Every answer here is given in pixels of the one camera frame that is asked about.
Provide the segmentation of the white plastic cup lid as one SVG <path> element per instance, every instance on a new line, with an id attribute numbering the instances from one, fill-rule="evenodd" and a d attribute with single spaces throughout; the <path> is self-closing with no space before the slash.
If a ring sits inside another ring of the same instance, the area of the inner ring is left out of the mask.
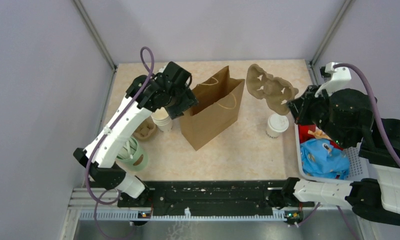
<path id="1" fill-rule="evenodd" d="M 289 127 L 289 120 L 285 115 L 272 114 L 267 120 L 267 133 L 280 134 L 285 132 Z"/>

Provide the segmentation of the brown cardboard cup carrier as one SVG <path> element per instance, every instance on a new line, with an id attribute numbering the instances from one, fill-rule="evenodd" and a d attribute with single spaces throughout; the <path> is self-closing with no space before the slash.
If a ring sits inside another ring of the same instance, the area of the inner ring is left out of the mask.
<path id="1" fill-rule="evenodd" d="M 281 116 L 290 113 L 286 103 L 299 93 L 299 89 L 289 81 L 267 73 L 257 64 L 248 68 L 246 86 L 250 95 L 258 100 L 264 99 L 268 108 Z"/>

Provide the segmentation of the brown paper bag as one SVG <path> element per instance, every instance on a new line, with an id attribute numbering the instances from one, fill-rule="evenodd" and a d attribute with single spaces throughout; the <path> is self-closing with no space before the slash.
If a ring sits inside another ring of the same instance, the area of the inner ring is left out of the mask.
<path id="1" fill-rule="evenodd" d="M 245 80 L 232 78 L 230 67 L 225 66 L 192 90 L 198 105 L 185 111 L 179 123 L 195 151 L 238 120 L 244 87 Z"/>

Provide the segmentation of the white paper coffee cup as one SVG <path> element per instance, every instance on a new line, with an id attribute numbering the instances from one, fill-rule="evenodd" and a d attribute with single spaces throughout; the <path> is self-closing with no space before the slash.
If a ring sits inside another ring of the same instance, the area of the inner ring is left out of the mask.
<path id="1" fill-rule="evenodd" d="M 275 130 L 274 128 L 271 127 L 267 127 L 265 130 L 266 135 L 272 139 L 278 138 L 284 132 L 285 132 L 284 130 L 283 131 Z"/>

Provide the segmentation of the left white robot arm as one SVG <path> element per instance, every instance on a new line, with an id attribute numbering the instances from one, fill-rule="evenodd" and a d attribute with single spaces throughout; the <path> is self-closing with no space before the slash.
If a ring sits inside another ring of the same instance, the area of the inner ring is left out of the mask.
<path id="1" fill-rule="evenodd" d="M 192 74 L 173 61 L 156 74 L 136 77 L 98 136 L 73 152 L 85 167 L 86 176 L 106 190 L 116 189 L 128 195 L 135 206 L 144 206 L 149 198 L 146 185 L 120 168 L 116 157 L 141 123 L 157 110 L 165 110 L 174 120 L 196 106 L 199 101 L 190 89 L 191 83 Z"/>

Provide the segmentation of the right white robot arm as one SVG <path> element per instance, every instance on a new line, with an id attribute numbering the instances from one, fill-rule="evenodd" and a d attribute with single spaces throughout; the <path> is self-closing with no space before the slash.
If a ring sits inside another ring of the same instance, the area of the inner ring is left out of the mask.
<path id="1" fill-rule="evenodd" d="M 311 85 L 287 102 L 297 127 L 315 127 L 327 138 L 298 143 L 302 177 L 286 180 L 285 205 L 334 205 L 400 226 L 400 120 L 378 117 L 376 101 L 355 89 L 318 93 Z"/>

